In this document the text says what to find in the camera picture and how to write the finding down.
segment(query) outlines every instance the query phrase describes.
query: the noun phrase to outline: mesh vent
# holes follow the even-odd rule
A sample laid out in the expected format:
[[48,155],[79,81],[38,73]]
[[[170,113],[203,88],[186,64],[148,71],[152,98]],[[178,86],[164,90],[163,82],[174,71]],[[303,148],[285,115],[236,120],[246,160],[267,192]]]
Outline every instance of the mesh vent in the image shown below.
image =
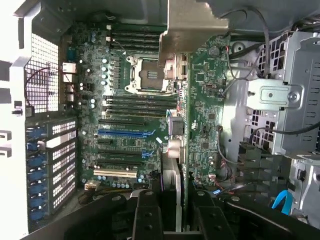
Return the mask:
[[65,158],[61,159],[60,161],[58,161],[57,163],[55,163],[52,166],[52,172],[55,173],[56,171],[58,171],[63,166],[65,166],[66,164],[70,163],[73,159],[75,159],[75,157],[76,157],[76,153],[73,152],[72,154],[70,154],[70,155],[66,156]]
[[53,135],[76,127],[76,121],[66,122],[52,127]]
[[74,149],[76,147],[76,143],[72,142],[69,145],[55,151],[52,155],[52,160],[56,160],[57,158],[61,157],[62,155],[64,155],[65,153],[69,152],[70,150]]
[[72,163],[70,166],[68,166],[65,170],[60,172],[57,176],[53,177],[52,182],[53,185],[58,183],[61,179],[64,179],[65,176],[67,176],[71,171],[73,171],[76,167],[76,163]]
[[32,34],[32,57],[24,69],[25,94],[35,113],[58,110],[58,67],[58,46]]
[[72,173],[70,176],[68,176],[53,190],[53,196],[55,197],[58,193],[60,193],[73,179],[75,179],[75,173]]
[[66,197],[74,190],[76,187],[76,183],[73,182],[54,202],[53,202],[53,209],[59,207],[61,202],[66,199]]

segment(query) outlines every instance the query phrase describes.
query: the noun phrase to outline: metal sheet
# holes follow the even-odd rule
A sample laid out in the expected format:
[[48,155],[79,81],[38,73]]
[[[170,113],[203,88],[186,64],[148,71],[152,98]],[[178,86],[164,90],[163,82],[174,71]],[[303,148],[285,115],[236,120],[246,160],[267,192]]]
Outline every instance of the metal sheet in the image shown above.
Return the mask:
[[167,31],[160,35],[159,65],[172,54],[195,52],[214,35],[228,31],[227,19],[216,18],[210,6],[196,0],[168,0]]

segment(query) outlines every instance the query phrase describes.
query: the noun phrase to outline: motherboard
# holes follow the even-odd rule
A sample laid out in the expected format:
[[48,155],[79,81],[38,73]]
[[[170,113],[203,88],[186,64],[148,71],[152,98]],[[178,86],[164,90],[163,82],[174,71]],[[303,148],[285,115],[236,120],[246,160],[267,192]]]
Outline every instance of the motherboard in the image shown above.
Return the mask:
[[168,71],[158,67],[165,30],[82,22],[70,30],[68,56],[77,62],[78,77],[72,107],[81,124],[78,168],[84,185],[148,188],[151,173],[161,171],[163,154],[178,160],[184,178],[192,172],[195,183],[214,184],[229,40],[213,37],[196,52],[173,59]]

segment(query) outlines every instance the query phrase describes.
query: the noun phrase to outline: cpu socket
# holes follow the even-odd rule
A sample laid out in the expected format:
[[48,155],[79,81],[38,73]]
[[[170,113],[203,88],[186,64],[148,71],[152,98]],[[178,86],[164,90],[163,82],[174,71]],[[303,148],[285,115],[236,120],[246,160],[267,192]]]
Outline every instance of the cpu socket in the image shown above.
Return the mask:
[[175,93],[174,84],[165,79],[164,69],[158,67],[158,56],[135,55],[126,60],[131,63],[130,84],[125,90],[137,95],[170,96]]

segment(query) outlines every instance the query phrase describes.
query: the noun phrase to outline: metal bracket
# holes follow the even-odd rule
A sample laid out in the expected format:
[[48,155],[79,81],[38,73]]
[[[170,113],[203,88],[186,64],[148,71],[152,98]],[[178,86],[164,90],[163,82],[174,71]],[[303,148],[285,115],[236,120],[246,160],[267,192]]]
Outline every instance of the metal bracket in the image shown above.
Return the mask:
[[280,80],[256,79],[248,84],[246,105],[263,111],[279,111],[281,108],[299,108],[302,103],[303,87],[284,85]]
[[227,19],[216,18],[207,2],[168,0],[167,31],[160,35],[159,66],[173,54],[195,52],[214,35],[229,29]]

